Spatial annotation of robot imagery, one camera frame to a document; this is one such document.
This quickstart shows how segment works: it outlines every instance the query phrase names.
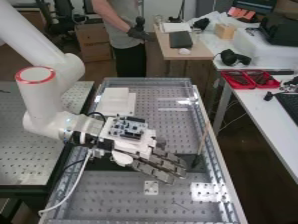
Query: cardboard box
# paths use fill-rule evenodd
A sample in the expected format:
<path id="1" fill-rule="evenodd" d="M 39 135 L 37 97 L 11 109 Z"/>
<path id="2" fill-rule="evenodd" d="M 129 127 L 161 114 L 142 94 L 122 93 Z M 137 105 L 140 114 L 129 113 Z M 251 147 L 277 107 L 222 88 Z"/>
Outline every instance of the cardboard box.
<path id="1" fill-rule="evenodd" d="M 102 23 L 76 26 L 84 62 L 112 59 L 109 35 Z"/>
<path id="2" fill-rule="evenodd" d="M 224 24 L 217 24 L 216 25 L 216 35 L 225 40 L 232 40 L 234 37 L 234 32 L 236 32 L 236 27 Z"/>
<path id="3" fill-rule="evenodd" d="M 91 43 L 81 48 L 84 62 L 105 61 L 112 59 L 109 43 Z"/>
<path id="4" fill-rule="evenodd" d="M 39 29 L 40 32 L 44 33 L 45 28 L 45 20 L 40 11 L 23 11 L 20 12 L 25 19 L 31 22 L 31 24 Z"/>

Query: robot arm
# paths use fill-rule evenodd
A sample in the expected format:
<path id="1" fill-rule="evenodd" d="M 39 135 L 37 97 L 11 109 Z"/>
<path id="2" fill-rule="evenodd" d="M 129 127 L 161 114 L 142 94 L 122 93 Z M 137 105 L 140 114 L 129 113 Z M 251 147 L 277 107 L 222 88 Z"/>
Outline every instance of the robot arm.
<path id="1" fill-rule="evenodd" d="M 112 153 L 120 166 L 129 166 L 165 183 L 186 176 L 186 164 L 164 151 L 156 131 L 145 120 L 109 117 L 106 122 L 64 111 L 61 94 L 85 73 L 84 63 L 64 54 L 5 0 L 0 0 L 0 38 L 35 65 L 16 74 L 27 106 L 23 125 L 29 132 Z"/>

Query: robotic hand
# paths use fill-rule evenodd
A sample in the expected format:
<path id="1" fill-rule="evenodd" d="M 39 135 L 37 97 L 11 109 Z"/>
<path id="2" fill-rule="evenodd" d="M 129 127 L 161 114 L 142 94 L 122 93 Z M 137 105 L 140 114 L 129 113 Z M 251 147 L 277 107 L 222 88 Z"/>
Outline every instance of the robotic hand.
<path id="1" fill-rule="evenodd" d="M 130 167 L 166 184 L 173 184 L 176 177 L 186 177 L 185 161 L 165 152 L 166 142 L 156 137 L 154 130 L 148 129 L 144 119 L 117 116 L 109 117 L 105 123 L 96 120 L 88 133 L 72 133 L 72 142 L 96 148 L 94 151 L 112 153 L 112 160 L 120 166 Z"/>

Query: perforated metal table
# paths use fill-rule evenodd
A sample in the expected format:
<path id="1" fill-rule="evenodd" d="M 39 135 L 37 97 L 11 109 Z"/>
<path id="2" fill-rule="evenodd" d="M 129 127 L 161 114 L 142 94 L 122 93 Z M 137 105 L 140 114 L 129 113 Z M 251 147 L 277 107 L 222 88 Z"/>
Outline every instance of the perforated metal table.
<path id="1" fill-rule="evenodd" d="M 157 136 L 166 139 L 166 151 L 193 161 L 209 119 L 189 79 L 105 79 L 91 111 L 106 87 L 129 87 L 137 93 L 136 116 L 145 118 Z M 246 224 L 212 128 L 205 141 L 204 169 L 189 168 L 188 179 L 177 180 L 173 186 L 158 183 L 158 195 L 145 195 L 145 181 L 153 179 L 141 173 L 113 171 L 109 166 L 104 170 L 87 169 L 71 199 L 43 215 L 40 224 Z M 83 159 L 85 151 L 77 147 L 69 163 Z M 48 207 L 71 190 L 80 166 L 64 174 Z"/>
<path id="2" fill-rule="evenodd" d="M 63 95 L 65 110 L 80 113 L 94 82 L 77 82 Z M 0 82 L 0 190 L 44 186 L 64 144 L 23 128 L 25 105 L 15 82 Z"/>

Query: keyboard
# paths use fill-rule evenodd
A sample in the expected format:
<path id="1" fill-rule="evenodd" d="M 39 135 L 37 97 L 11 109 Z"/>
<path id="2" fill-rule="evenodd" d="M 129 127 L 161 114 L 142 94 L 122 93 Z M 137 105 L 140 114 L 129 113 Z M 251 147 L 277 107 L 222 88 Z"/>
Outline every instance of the keyboard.
<path id="1" fill-rule="evenodd" d="M 275 95 L 293 121 L 298 125 L 298 94 L 278 93 Z"/>

